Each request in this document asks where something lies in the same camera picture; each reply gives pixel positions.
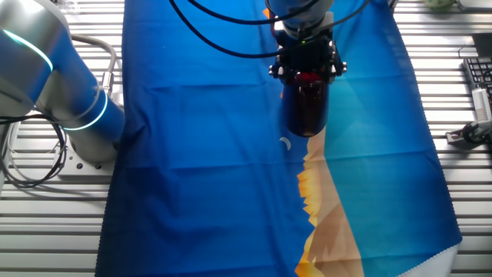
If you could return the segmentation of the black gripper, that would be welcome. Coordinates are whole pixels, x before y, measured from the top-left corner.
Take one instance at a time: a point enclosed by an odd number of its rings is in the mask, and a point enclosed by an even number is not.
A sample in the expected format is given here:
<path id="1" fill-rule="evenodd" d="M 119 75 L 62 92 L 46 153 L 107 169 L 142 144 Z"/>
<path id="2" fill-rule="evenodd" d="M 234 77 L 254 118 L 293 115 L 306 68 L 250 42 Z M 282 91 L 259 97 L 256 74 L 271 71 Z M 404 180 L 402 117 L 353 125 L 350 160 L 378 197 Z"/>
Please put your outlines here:
<path id="1" fill-rule="evenodd" d="M 338 51 L 333 40 L 333 31 L 325 29 L 319 34 L 299 40 L 290 37 L 286 31 L 276 34 L 278 51 L 284 50 L 269 66 L 268 74 L 282 84 L 292 84 L 295 72 L 316 72 L 326 75 L 326 82 L 334 80 L 347 71 L 347 63 L 338 58 Z"/>

